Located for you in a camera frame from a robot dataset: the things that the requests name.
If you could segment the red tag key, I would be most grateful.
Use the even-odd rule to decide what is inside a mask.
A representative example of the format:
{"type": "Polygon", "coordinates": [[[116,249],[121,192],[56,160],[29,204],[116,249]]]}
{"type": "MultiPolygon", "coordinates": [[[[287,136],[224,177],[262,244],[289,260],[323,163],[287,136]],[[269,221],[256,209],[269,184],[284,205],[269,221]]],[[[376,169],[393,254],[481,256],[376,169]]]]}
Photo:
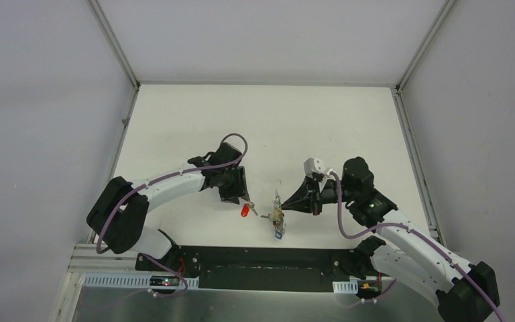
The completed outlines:
{"type": "Polygon", "coordinates": [[[247,217],[250,213],[253,213],[255,216],[258,216],[258,212],[255,209],[255,203],[254,202],[248,202],[244,204],[242,210],[241,210],[241,216],[247,217]]]}

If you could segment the metal keyring plate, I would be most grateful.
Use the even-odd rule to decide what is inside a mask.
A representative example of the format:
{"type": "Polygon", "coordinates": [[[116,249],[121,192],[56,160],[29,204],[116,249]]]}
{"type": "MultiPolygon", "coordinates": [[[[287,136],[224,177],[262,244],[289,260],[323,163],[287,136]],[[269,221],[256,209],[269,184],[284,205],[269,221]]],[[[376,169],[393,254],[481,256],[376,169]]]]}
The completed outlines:
{"type": "Polygon", "coordinates": [[[286,231],[286,224],[285,224],[285,220],[284,220],[284,214],[283,214],[282,208],[281,208],[282,202],[281,202],[280,195],[278,194],[278,191],[276,191],[275,198],[272,202],[274,205],[274,210],[270,217],[270,219],[272,221],[272,225],[274,226],[275,232],[276,232],[276,230],[282,231],[283,237],[284,237],[284,234],[286,231]]]}

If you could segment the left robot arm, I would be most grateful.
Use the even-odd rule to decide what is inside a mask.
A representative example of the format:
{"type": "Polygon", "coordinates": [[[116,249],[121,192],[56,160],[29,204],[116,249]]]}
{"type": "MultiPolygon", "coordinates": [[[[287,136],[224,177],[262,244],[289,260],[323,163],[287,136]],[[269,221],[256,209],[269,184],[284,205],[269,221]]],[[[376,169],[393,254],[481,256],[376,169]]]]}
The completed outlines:
{"type": "Polygon", "coordinates": [[[238,205],[249,201],[243,153],[227,142],[205,156],[191,158],[179,169],[159,178],[111,179],[86,218],[87,225],[114,254],[129,250],[152,257],[161,271],[178,261],[174,242],[163,232],[145,225],[147,214],[190,193],[216,188],[220,200],[238,205]]]}

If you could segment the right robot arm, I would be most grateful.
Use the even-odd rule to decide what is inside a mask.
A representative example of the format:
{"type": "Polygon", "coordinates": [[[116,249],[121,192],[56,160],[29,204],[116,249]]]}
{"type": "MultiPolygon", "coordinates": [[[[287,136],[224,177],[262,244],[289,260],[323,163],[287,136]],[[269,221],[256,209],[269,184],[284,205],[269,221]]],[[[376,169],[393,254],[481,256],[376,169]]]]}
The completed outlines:
{"type": "Polygon", "coordinates": [[[392,277],[430,302],[444,321],[500,321],[500,295],[494,269],[471,263],[427,237],[374,186],[364,158],[348,159],[341,174],[318,158],[304,162],[305,177],[282,204],[284,211],[319,215],[337,206],[337,224],[346,239],[366,239],[351,252],[350,273],[364,278],[374,271],[392,277]]]}

